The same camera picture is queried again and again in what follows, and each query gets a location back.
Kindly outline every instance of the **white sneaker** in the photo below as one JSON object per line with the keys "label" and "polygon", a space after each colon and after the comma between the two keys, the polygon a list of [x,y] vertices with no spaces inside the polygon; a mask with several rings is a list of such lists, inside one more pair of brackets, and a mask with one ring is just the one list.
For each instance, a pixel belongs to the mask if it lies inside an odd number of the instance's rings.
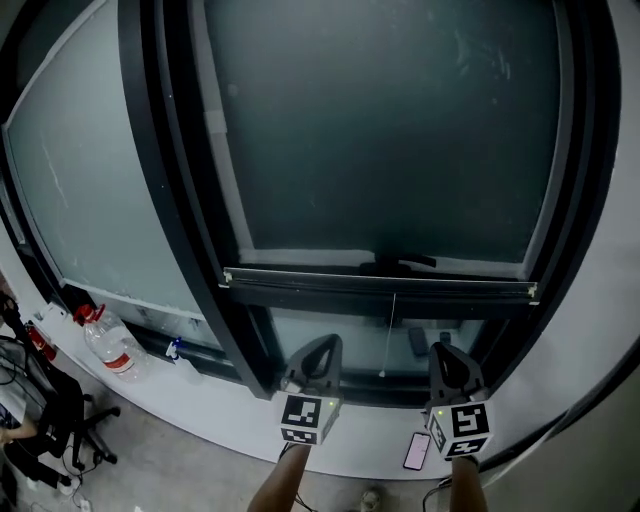
{"label": "white sneaker", "polygon": [[38,482],[36,480],[31,480],[31,478],[27,477],[27,487],[32,491],[38,490]]}
{"label": "white sneaker", "polygon": [[92,512],[91,502],[85,498],[80,498],[80,512]]}
{"label": "white sneaker", "polygon": [[69,485],[62,485],[62,482],[58,482],[58,490],[65,496],[71,496],[78,487],[80,487],[80,479],[77,476],[68,475],[71,483]]}
{"label": "white sneaker", "polygon": [[375,489],[365,491],[360,498],[360,512],[374,512],[380,506],[380,493]]}

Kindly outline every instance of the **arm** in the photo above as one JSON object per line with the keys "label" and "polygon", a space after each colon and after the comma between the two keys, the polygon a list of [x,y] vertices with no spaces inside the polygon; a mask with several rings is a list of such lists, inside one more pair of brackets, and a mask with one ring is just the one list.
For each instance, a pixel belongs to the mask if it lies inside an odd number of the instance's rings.
{"label": "arm", "polygon": [[289,448],[249,504],[248,512],[290,512],[311,446]]}
{"label": "arm", "polygon": [[0,430],[0,443],[6,444],[15,441],[16,439],[28,439],[29,437],[35,437],[38,435],[38,429],[27,416],[24,417],[22,425],[18,428]]}
{"label": "arm", "polygon": [[476,464],[457,457],[451,466],[451,512],[487,512]]}

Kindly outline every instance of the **window frame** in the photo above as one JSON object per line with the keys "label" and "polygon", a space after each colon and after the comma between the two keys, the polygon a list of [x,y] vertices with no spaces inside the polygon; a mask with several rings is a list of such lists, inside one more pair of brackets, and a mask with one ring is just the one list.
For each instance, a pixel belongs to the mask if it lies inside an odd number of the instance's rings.
{"label": "window frame", "polygon": [[[37,15],[38,5],[43,4],[42,0],[27,0],[23,7],[26,14],[20,12],[0,51],[0,70],[12,69],[11,59],[15,59],[20,35],[28,30],[28,20]],[[186,355],[200,371],[242,382],[256,397],[268,399],[277,387],[284,361],[281,354],[278,357],[277,335],[267,307],[384,317],[395,293],[399,314],[406,318],[475,315],[488,319],[471,356],[482,364],[485,381],[493,390],[511,374],[548,324],[582,263],[604,206],[617,144],[620,70],[606,2],[557,0],[554,6],[556,18],[564,16],[566,21],[565,26],[558,24],[561,66],[563,62],[570,63],[574,77],[570,82],[561,78],[561,89],[572,89],[571,127],[578,128],[572,129],[569,136],[562,135],[559,123],[556,153],[566,153],[566,165],[546,236],[532,264],[530,277],[531,283],[537,283],[535,295],[522,295],[523,284],[526,288],[527,283],[480,278],[490,284],[481,290],[483,295],[474,296],[467,287],[471,281],[468,276],[453,276],[450,281],[454,284],[445,286],[444,291],[451,293],[457,288],[457,292],[454,297],[445,297],[442,284],[447,276],[438,274],[420,276],[435,278],[437,283],[427,286],[430,289],[425,289],[425,281],[419,279],[417,288],[411,288],[415,283],[404,281],[403,285],[411,286],[402,291],[396,286],[397,281],[363,290],[360,279],[349,285],[356,289],[346,290],[345,276],[340,273],[323,279],[322,289],[312,286],[314,278],[301,287],[287,282],[290,275],[277,272],[271,274],[276,279],[270,282],[243,281],[252,270],[255,275],[251,266],[232,273],[234,279],[228,282],[225,268],[234,268],[229,264],[233,263],[237,244],[217,176],[211,180],[215,161],[201,115],[202,98],[189,36],[190,3],[118,3],[125,98],[145,179],[181,271],[233,365],[217,361],[220,351],[194,344],[187,347]],[[10,92],[0,97],[3,121],[4,113],[8,115],[16,100],[17,96]],[[561,97],[560,110],[563,108],[568,107]],[[559,150],[559,145],[566,147]],[[5,209],[11,208],[18,219],[25,243],[20,243],[11,229],[8,231],[43,296],[63,304],[70,312],[81,304],[92,303],[84,290],[61,287],[55,279],[37,240],[27,229],[4,151],[0,172],[10,202],[2,205],[0,217],[10,226]],[[211,189],[203,187],[207,183]],[[492,297],[488,291],[497,288],[501,288],[500,293]],[[163,335],[136,326],[130,329],[150,353],[165,357],[168,342]],[[341,385],[348,402],[373,406],[420,407],[428,396],[426,377],[381,381],[372,375],[347,371]]]}

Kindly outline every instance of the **leg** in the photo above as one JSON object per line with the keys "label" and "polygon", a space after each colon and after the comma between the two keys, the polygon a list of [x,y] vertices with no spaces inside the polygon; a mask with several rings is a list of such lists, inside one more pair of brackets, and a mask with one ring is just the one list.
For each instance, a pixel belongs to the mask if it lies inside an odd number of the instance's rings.
{"label": "leg", "polygon": [[9,461],[11,461],[11,463],[18,468],[23,475],[31,478],[31,480],[41,480],[54,489],[57,488],[59,481],[63,481],[63,483],[67,484],[69,483],[68,477],[61,475],[49,466],[45,466],[38,461],[38,457],[35,455],[38,451],[37,449],[35,452],[31,452],[28,448],[28,446],[25,448],[22,443],[16,441],[5,445],[4,453]]}

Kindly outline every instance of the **office chair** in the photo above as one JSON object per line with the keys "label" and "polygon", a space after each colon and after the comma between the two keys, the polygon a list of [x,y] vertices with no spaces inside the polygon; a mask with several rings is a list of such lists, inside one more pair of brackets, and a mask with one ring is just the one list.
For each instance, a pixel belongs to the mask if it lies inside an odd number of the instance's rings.
{"label": "office chair", "polygon": [[111,452],[94,429],[109,416],[120,416],[120,408],[112,407],[85,418],[84,402],[92,401],[91,395],[83,394],[78,381],[53,366],[35,348],[20,320],[16,302],[2,292],[0,292],[0,310],[5,323],[15,334],[15,339],[0,336],[0,348],[14,354],[16,350],[24,351],[25,376],[45,401],[38,424],[38,435],[45,437],[48,452],[56,458],[62,457],[67,449],[69,438],[73,434],[71,463],[74,468],[81,472],[85,469],[85,465],[79,460],[83,440],[93,449],[95,466],[103,460],[116,464],[117,456]]}

